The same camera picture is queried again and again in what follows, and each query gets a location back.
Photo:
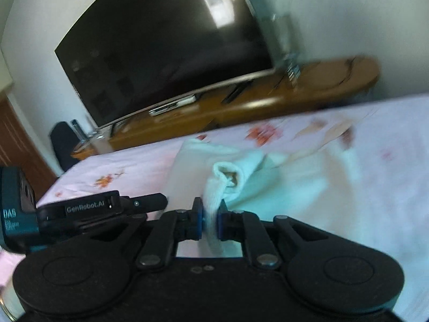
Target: bed sheet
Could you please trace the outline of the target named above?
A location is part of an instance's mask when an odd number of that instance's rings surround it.
[[[338,130],[345,130],[339,139],[359,160],[362,208],[377,219],[365,244],[393,256],[406,274],[395,312],[406,321],[424,322],[429,317],[429,96],[286,116],[93,156],[65,173],[38,206],[109,190],[130,197],[160,192],[189,138],[293,153],[319,147]],[[0,285],[21,258],[0,253]]]

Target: wooden door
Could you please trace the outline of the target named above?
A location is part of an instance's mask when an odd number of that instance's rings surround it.
[[[0,166],[19,166],[34,189],[36,201],[56,180],[18,121],[7,98],[0,99]]]

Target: black chair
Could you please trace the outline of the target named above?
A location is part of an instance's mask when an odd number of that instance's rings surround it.
[[[80,139],[76,133],[72,130],[67,122],[58,122],[49,134],[51,138],[52,147],[54,149],[55,156],[63,169],[67,172],[79,160],[70,156],[76,145],[79,144]]]

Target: orange flower pattern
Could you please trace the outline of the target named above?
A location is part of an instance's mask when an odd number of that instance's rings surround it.
[[[118,172],[118,173],[114,173],[114,174],[109,173],[108,175],[103,175],[95,181],[94,186],[99,187],[100,189],[104,189],[108,187],[113,180],[118,179],[123,174],[124,174],[124,171],[122,170],[121,172]]]
[[[267,144],[270,140],[276,140],[282,136],[282,132],[268,122],[253,126],[249,129],[248,133],[246,139],[255,140],[256,145],[259,147]]]

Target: round black disc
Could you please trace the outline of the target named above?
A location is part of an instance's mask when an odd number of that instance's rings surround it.
[[[404,284],[396,261],[352,242],[326,244],[309,243],[289,263],[287,280],[299,296],[318,308],[347,315],[393,308]]]
[[[129,279],[128,263],[112,244],[74,240],[25,258],[14,271],[13,285],[24,305],[67,316],[108,306]]]

